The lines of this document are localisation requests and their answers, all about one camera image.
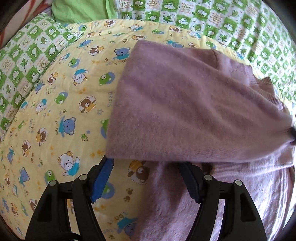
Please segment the red white patterned blanket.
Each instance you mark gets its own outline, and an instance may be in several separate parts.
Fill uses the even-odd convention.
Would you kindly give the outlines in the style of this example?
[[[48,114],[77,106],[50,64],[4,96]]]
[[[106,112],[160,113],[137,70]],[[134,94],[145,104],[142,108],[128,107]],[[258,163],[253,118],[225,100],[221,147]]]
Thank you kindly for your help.
[[[1,47],[26,23],[45,11],[51,15],[53,1],[1,1]]]

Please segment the green checkered frog quilt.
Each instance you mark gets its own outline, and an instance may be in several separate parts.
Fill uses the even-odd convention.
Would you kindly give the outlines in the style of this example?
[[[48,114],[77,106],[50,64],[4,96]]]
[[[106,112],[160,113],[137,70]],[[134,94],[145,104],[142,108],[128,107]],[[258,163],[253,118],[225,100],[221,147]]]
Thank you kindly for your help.
[[[124,62],[140,40],[214,49],[270,77],[295,111],[295,41],[263,1],[53,1],[52,15],[94,64]]]

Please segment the green checkered pillow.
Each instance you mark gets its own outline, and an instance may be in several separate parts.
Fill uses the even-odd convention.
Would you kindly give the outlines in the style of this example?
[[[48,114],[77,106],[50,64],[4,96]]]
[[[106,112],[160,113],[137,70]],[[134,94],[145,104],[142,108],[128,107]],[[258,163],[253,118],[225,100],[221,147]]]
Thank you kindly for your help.
[[[40,13],[1,48],[1,137],[51,62],[77,39],[61,23]]]

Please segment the yellow bear print quilt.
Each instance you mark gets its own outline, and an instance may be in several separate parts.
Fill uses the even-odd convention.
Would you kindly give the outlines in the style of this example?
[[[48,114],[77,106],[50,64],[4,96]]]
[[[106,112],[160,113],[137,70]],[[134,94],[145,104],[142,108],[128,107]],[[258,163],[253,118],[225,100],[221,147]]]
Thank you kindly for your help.
[[[1,140],[1,218],[24,239],[38,201],[52,180],[87,173],[105,153],[115,90],[135,44],[169,48],[233,49],[198,33],[139,20],[93,21],[63,49],[20,105]]]

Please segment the purple knit sweater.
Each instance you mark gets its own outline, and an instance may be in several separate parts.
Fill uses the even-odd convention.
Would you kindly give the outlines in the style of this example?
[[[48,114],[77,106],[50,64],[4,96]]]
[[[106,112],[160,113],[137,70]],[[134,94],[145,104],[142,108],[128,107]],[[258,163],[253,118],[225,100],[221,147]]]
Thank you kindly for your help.
[[[275,239],[294,205],[295,137],[268,78],[216,50],[135,44],[118,82],[106,154],[145,161],[147,186],[133,240],[184,240],[198,205],[177,162],[240,179]]]

